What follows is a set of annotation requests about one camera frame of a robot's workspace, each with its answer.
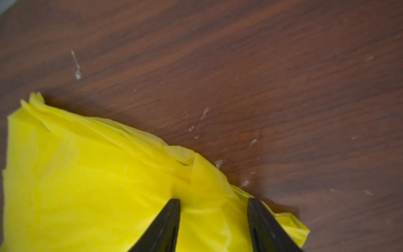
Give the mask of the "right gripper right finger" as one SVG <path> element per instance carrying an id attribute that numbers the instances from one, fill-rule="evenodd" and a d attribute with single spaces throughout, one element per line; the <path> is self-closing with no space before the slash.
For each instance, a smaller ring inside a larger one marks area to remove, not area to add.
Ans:
<path id="1" fill-rule="evenodd" d="M 303 252 L 259 199 L 248 200 L 247 216 L 253 252 Z"/>

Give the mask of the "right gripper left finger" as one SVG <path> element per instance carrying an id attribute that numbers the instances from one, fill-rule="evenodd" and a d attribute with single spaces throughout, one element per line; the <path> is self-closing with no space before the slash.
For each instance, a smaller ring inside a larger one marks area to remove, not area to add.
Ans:
<path id="1" fill-rule="evenodd" d="M 181 203 L 170 199 L 129 252 L 175 252 Z"/>

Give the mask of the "plain yellow raincoat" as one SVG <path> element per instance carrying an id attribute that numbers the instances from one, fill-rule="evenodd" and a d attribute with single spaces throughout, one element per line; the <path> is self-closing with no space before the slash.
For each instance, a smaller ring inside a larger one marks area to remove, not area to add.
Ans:
<path id="1" fill-rule="evenodd" d="M 178 252 L 250 252 L 251 195 L 199 153 L 49 106 L 8 117 L 3 252 L 127 252 L 179 200 Z"/>

